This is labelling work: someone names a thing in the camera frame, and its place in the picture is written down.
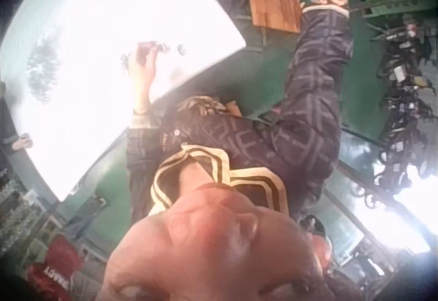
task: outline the cream stripe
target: cream stripe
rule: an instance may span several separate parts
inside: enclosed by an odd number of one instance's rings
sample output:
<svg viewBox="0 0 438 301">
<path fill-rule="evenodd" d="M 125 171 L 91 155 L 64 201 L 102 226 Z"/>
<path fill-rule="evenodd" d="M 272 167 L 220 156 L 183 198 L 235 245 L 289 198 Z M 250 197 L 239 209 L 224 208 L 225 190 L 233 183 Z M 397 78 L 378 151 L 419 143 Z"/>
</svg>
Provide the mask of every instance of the cream stripe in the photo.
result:
<svg viewBox="0 0 438 301">
<path fill-rule="evenodd" d="M 213 175 L 213 180 L 215 183 L 218 182 L 219 180 L 219 175 L 218 175 L 218 162 L 212 158 L 211 156 L 209 156 L 209 154 L 206 154 L 200 150 L 196 150 L 196 151 L 189 151 L 190 156 L 195 158 L 195 157 L 208 157 L 209 160 L 211 161 L 211 174 Z"/>
<path fill-rule="evenodd" d="M 169 161 L 172 161 L 172 160 L 174 160 L 174 159 L 177 159 L 178 157 L 180 157 L 180 159 L 177 161 L 177 162 L 174 162 L 171 166 L 169 166 L 169 165 L 165 165 L 165 166 L 160 166 L 160 168 L 158 169 L 158 171 L 157 171 L 157 173 L 155 173 L 155 177 L 154 177 L 154 180 L 153 180 L 153 185 L 152 185 L 152 188 L 151 188 L 151 195 L 152 195 L 152 199 L 154 200 L 154 203 L 161 203 L 162 204 L 162 202 L 160 202 L 159 201 L 159 199 L 158 199 L 158 197 L 155 195 L 155 194 L 157 194 L 159 197 L 161 197 L 163 200 L 164 200 L 164 202 L 166 202 L 167 203 L 167 205 L 168 205 L 168 207 L 171 207 L 172 206 L 172 201 L 169 199 L 169 197 L 159 188 L 159 186 L 158 186 L 158 178 L 159 178 L 159 176 L 164 172 L 164 171 L 166 171 L 167 169 L 169 169 L 169 168 L 172 168 L 173 166 L 175 166 L 175 165 L 177 165 L 177 164 L 180 164 L 182 161 L 184 161 L 185 159 L 187 159 L 188 158 L 188 154 L 184 151 L 184 150 L 181 150 L 181 151 L 179 151 L 177 154 L 174 154 L 173 156 L 171 156 L 171 157 L 169 157 L 167 160 L 166 160 L 166 163 L 168 163 Z"/>
<path fill-rule="evenodd" d="M 164 212 L 165 210 L 166 210 L 166 208 L 163 206 L 163 204 L 155 203 L 155 205 L 153 206 L 153 208 L 149 212 L 148 216 Z"/>
<path fill-rule="evenodd" d="M 347 9 L 341 8 L 338 5 L 311 5 L 302 10 L 302 13 L 310 12 L 312 10 L 320 10 L 320 9 L 331 9 L 343 14 L 344 16 L 350 17 L 350 12 Z"/>
<path fill-rule="evenodd" d="M 283 183 L 283 181 L 280 179 L 280 177 L 277 176 L 268 168 L 249 168 L 249 169 L 233 170 L 231 171 L 231 176 L 235 178 L 239 178 L 239 177 L 251 178 L 252 176 L 263 176 L 270 179 L 279 191 L 280 212 L 289 214 L 289 207 L 287 205 L 286 186 Z"/>
<path fill-rule="evenodd" d="M 223 149 L 219 149 L 219 148 L 209 148 L 209 147 L 204 147 L 204 146 L 198 146 L 198 145 L 187 145 L 184 147 L 185 150 L 187 150 L 188 152 L 190 152 L 191 156 L 196 156 L 195 154 L 198 151 L 191 151 L 194 148 L 201 148 L 203 150 L 205 150 L 208 153 L 211 153 L 214 156 L 219 157 L 222 160 L 222 182 L 226 183 L 227 185 L 229 185 L 230 183 L 230 159 L 228 157 L 228 154 L 225 150 Z M 205 153 L 200 153 L 201 156 L 209 156 L 208 154 Z M 216 166 L 216 172 L 218 172 L 218 164 L 217 163 L 213 163 L 213 170 L 214 167 Z"/>
<path fill-rule="evenodd" d="M 259 185 L 262 186 L 265 190 L 266 202 L 268 203 L 268 207 L 273 210 L 274 207 L 274 198 L 272 196 L 272 189 L 269 188 L 269 185 L 263 181 L 247 181 L 247 180 L 232 180 L 230 183 L 231 186 L 235 187 L 237 185 Z"/>
</svg>

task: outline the wooden stool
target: wooden stool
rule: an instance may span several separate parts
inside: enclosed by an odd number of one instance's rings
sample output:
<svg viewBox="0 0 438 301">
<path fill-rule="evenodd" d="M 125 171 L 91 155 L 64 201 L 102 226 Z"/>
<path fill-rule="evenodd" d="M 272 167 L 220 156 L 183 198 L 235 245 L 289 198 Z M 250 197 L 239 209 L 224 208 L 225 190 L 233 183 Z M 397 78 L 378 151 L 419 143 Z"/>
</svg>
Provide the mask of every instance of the wooden stool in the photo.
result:
<svg viewBox="0 0 438 301">
<path fill-rule="evenodd" d="M 268 29 L 278 29 L 280 31 L 291 33 L 300 33 L 300 0 L 249 1 L 254 26 Z"/>
</svg>

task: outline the plaid shirt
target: plaid shirt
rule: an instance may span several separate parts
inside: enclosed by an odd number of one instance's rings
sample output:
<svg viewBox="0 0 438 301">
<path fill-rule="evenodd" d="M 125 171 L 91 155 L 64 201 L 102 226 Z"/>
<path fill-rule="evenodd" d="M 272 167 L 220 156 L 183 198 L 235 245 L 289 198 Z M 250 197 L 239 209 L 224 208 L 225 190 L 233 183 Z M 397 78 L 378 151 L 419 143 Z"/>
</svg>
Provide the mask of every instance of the plaid shirt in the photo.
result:
<svg viewBox="0 0 438 301">
<path fill-rule="evenodd" d="M 232 116 L 209 97 L 168 109 L 161 122 L 134 118 L 127 145 L 133 223 L 176 201 L 175 177 L 188 158 L 214 181 L 295 220 L 319 200 L 339 153 L 339 94 L 352 36 L 347 9 L 332 1 L 312 1 L 302 13 L 275 124 Z"/>
</svg>

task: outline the hand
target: hand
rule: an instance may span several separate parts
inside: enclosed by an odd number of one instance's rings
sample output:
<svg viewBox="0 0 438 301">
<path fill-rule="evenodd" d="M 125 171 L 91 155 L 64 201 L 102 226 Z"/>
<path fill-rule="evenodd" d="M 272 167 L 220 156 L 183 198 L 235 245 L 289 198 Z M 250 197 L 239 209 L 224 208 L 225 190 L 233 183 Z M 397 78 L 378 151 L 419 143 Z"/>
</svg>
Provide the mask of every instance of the hand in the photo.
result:
<svg viewBox="0 0 438 301">
<path fill-rule="evenodd" d="M 129 76 L 134 82 L 134 109 L 149 109 L 149 89 L 155 78 L 159 47 L 155 42 L 140 43 L 129 57 Z"/>
<path fill-rule="evenodd" d="M 14 151 L 19 151 L 20 149 L 24 148 L 31 148 L 34 145 L 32 142 L 32 139 L 30 136 L 25 133 L 22 136 L 20 136 L 20 139 L 18 139 L 15 143 L 12 144 L 12 149 Z"/>
</svg>

